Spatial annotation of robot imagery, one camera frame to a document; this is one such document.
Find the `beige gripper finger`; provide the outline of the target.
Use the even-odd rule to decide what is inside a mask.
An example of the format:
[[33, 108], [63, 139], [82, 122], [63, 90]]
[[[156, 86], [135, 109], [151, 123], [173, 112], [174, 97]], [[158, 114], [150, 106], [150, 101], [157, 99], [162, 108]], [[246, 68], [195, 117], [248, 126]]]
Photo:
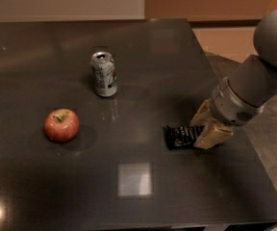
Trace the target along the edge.
[[190, 121], [190, 126], [205, 126], [212, 115], [210, 112], [210, 100], [206, 99], [203, 101], [196, 114]]
[[234, 135], [233, 127], [218, 120], [211, 119], [204, 126], [203, 131], [196, 139], [194, 146], [201, 149], [210, 149], [227, 141]]

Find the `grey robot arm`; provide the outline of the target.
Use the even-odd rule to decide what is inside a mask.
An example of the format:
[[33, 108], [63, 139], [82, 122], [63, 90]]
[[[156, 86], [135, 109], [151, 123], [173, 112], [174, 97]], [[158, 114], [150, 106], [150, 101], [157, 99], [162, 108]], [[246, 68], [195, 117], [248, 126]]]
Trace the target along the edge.
[[277, 10], [264, 17], [253, 37], [256, 53], [213, 89], [190, 124], [203, 131], [194, 146], [209, 149], [233, 136], [263, 112], [265, 103], [277, 95]]

